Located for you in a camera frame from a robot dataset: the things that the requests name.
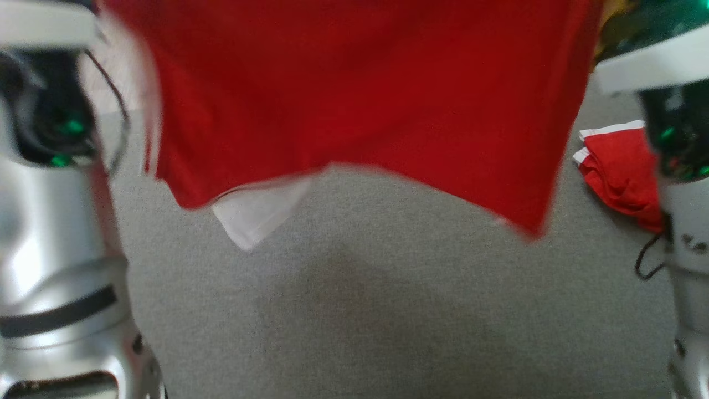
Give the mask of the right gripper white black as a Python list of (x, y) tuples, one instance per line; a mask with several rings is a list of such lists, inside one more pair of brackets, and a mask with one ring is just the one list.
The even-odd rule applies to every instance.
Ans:
[(593, 75), (606, 94), (707, 79), (706, 1), (617, 1), (601, 23)]

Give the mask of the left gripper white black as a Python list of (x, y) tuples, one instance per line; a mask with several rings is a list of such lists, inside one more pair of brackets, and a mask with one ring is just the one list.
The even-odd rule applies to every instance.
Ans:
[(98, 17), (84, 3), (1, 3), (2, 49), (84, 49), (99, 38)]

